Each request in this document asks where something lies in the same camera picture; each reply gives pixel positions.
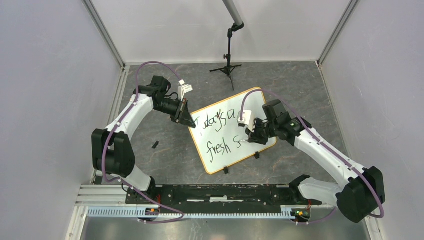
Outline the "yellow framed whiteboard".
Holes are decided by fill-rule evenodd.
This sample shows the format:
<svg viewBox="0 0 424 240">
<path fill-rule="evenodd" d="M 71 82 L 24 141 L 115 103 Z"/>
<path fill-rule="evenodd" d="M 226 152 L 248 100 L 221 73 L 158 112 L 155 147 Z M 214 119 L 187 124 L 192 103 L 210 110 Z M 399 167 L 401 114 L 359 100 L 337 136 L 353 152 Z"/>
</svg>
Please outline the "yellow framed whiteboard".
<svg viewBox="0 0 424 240">
<path fill-rule="evenodd" d="M 265 103 L 263 92 L 259 87 L 253 87 L 191 113 L 196 128 L 189 131 L 208 174 L 222 171 L 277 143 L 275 137 L 266 145 L 239 143 L 248 139 L 245 129 L 238 126 L 240 110 L 253 111 L 256 118 L 264 120 L 266 115 L 262 106 Z"/>
</svg>

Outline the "black marker cap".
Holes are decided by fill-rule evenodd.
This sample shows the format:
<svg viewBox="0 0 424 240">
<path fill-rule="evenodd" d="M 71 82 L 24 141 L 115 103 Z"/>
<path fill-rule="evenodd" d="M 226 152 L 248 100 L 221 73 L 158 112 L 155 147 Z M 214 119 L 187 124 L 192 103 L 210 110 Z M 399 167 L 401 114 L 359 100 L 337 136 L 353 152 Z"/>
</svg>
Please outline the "black marker cap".
<svg viewBox="0 0 424 240">
<path fill-rule="evenodd" d="M 159 141 L 156 141 L 156 142 L 153 144 L 152 148 L 153 148 L 153 149 L 156 149 L 156 148 L 157 148 L 157 146 L 159 145 L 159 143 L 160 143 Z"/>
</svg>

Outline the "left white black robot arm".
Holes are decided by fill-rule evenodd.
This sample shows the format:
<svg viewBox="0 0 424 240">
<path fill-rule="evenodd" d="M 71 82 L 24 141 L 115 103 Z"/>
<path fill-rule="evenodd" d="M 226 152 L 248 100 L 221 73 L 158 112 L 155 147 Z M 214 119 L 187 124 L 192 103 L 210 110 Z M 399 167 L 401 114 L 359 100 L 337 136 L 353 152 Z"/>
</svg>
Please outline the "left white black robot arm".
<svg viewBox="0 0 424 240">
<path fill-rule="evenodd" d="M 139 85 L 134 90 L 130 102 L 112 123 L 104 129 L 95 129 L 91 135 L 93 168 L 138 189 L 137 196 L 145 204 L 156 200 L 157 190 L 153 178 L 136 166 L 131 144 L 136 129 L 152 111 L 169 115 L 176 124 L 196 127 L 185 98 L 193 87 L 180 80 L 175 99 L 168 93 L 170 87 L 166 78 L 153 76 L 150 84 Z"/>
</svg>

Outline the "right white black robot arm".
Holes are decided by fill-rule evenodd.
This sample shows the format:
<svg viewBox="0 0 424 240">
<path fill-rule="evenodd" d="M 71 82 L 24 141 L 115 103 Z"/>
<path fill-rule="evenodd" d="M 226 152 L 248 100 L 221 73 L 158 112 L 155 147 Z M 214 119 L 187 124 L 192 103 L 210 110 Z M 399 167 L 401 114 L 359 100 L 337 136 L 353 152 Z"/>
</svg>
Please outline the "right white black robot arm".
<svg viewBox="0 0 424 240">
<path fill-rule="evenodd" d="M 348 158 L 326 141 L 302 117 L 291 117 L 280 100 L 262 106 L 265 119 L 242 108 L 237 121 L 245 129 L 247 141 L 265 145 L 278 138 L 307 154 L 335 180 L 320 181 L 302 175 L 290 183 L 289 199 L 295 204 L 317 200 L 338 209 L 348 220 L 359 223 L 365 217 L 384 217 L 386 200 L 384 177 L 375 166 L 366 168 Z"/>
</svg>

